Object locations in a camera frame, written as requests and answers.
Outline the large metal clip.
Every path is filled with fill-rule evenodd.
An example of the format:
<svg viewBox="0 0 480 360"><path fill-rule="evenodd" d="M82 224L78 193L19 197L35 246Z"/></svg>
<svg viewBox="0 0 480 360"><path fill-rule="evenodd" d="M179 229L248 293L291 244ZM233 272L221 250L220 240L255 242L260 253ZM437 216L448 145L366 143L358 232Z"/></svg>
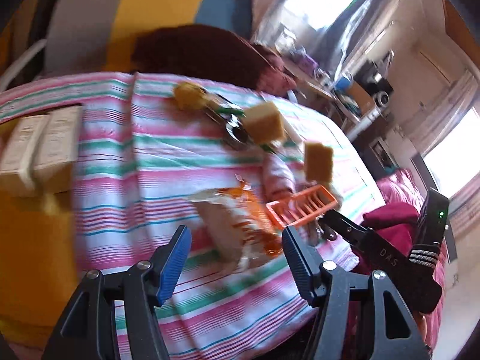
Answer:
<svg viewBox="0 0 480 360"><path fill-rule="evenodd" d="M219 94L207 94L204 113L220 126L224 142L234 150L246 150L253 145L242 125L243 109Z"/></svg>

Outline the pink plastic hair roller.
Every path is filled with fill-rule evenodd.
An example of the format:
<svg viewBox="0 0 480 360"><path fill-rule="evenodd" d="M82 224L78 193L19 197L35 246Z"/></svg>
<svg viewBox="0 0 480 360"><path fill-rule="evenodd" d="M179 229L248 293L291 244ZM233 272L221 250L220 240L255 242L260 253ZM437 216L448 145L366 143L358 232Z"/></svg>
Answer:
<svg viewBox="0 0 480 360"><path fill-rule="evenodd" d="M262 183L268 202L281 200L295 193L295 178L286 163L273 153L265 153Z"/></svg>

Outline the orange snack bag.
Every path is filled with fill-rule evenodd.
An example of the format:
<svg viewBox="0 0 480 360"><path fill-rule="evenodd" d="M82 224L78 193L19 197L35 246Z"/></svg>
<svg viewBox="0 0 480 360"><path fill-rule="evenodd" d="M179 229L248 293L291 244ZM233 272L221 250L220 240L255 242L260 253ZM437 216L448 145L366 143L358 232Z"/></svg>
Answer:
<svg viewBox="0 0 480 360"><path fill-rule="evenodd" d="M188 197L224 262L224 271L244 272L282 254L272 225L251 185L240 176L233 187L205 189Z"/></svg>

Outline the striped pink green tablecloth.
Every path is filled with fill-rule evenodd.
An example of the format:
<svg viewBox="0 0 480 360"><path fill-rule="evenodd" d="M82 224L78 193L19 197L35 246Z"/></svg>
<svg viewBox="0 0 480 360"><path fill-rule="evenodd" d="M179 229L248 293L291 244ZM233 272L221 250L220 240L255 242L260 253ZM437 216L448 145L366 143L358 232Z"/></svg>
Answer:
<svg viewBox="0 0 480 360"><path fill-rule="evenodd" d="M157 309L173 359L294 359L313 310L287 262L227 275L188 197L240 176L262 189L263 151L235 151L207 116L181 111L181 77L99 72L38 80L1 95L1 126L80 104L83 125L72 209L78 275L125 270L179 225L193 244L172 298Z"/></svg>

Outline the pink plush item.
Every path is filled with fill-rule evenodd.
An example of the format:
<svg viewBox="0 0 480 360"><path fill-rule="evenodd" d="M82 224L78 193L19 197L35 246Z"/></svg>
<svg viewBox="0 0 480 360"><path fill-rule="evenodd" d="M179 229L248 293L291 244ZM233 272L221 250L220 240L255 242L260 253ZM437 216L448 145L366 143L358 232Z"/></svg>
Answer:
<svg viewBox="0 0 480 360"><path fill-rule="evenodd" d="M407 256L416 239L416 221L422 208L424 198L416 187L413 174L409 169L397 169L392 175L377 181L377 187L385 200L385 205L363 214L361 226L372 228L390 242L403 255ZM357 273L369 273L372 266L360 252L354 252L360 262L355 267ZM433 273L434 280L442 288L442 296L435 310L425 316L425 343L430 353L437 345L439 329L446 291L447 247L442 242L439 261Z"/></svg>

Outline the orange plastic tray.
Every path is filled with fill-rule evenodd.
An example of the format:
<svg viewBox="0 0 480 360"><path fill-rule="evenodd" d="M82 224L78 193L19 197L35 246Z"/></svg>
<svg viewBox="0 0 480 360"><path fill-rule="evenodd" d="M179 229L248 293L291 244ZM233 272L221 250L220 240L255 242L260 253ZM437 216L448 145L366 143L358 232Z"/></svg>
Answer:
<svg viewBox="0 0 480 360"><path fill-rule="evenodd" d="M282 230L308 224L337 206L336 197L323 185L316 184L281 200L268 202L265 210L272 223Z"/></svg>

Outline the yellow sponge block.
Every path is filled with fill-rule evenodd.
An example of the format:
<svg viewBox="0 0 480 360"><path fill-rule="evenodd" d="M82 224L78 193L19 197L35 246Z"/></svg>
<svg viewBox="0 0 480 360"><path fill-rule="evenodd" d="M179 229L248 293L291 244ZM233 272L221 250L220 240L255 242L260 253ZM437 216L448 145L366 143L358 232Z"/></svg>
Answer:
<svg viewBox="0 0 480 360"><path fill-rule="evenodd" d="M284 141L287 137L281 112L273 102L262 102L245 109L241 124L257 145Z"/></svg>
<svg viewBox="0 0 480 360"><path fill-rule="evenodd" d="M333 179L334 150L320 142L304 143L304 173L308 181L329 184Z"/></svg>

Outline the gold metal tin box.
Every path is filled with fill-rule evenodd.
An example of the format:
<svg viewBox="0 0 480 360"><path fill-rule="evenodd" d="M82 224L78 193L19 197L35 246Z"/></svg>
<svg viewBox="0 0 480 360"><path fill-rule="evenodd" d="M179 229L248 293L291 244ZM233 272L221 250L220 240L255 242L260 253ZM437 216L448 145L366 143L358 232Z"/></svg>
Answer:
<svg viewBox="0 0 480 360"><path fill-rule="evenodd" d="M1 156L21 119L1 126ZM77 286L71 166L39 178L32 197L1 189L1 333L41 350Z"/></svg>

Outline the yellow knitted pouch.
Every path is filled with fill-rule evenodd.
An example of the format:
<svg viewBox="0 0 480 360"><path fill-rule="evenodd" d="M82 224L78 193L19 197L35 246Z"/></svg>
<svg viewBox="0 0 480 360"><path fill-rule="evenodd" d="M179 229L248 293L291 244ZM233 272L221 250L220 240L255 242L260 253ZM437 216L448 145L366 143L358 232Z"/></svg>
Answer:
<svg viewBox="0 0 480 360"><path fill-rule="evenodd" d="M184 81L173 90L176 105L182 111L199 111L208 103L208 92L200 85Z"/></svg>

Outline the dark red blanket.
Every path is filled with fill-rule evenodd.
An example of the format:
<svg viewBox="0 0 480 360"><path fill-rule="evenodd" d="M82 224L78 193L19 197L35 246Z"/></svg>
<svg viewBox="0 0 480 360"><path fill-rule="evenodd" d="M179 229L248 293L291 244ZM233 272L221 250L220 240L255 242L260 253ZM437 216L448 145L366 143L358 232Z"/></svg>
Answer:
<svg viewBox="0 0 480 360"><path fill-rule="evenodd" d="M212 80L279 97L297 87L272 50L204 24L158 28L141 35L131 62L138 72Z"/></svg>

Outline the cluttered side desk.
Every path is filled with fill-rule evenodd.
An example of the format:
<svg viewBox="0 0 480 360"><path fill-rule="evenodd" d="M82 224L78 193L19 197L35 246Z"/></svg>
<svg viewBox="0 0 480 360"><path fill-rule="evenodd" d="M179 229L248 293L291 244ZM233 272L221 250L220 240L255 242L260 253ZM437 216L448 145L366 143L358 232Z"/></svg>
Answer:
<svg viewBox="0 0 480 360"><path fill-rule="evenodd" d="M281 60L286 74L296 83L290 96L332 119L349 140L386 135L394 89L373 63L366 63L356 76L346 72L332 83L322 71L307 73L307 55L282 55Z"/></svg>

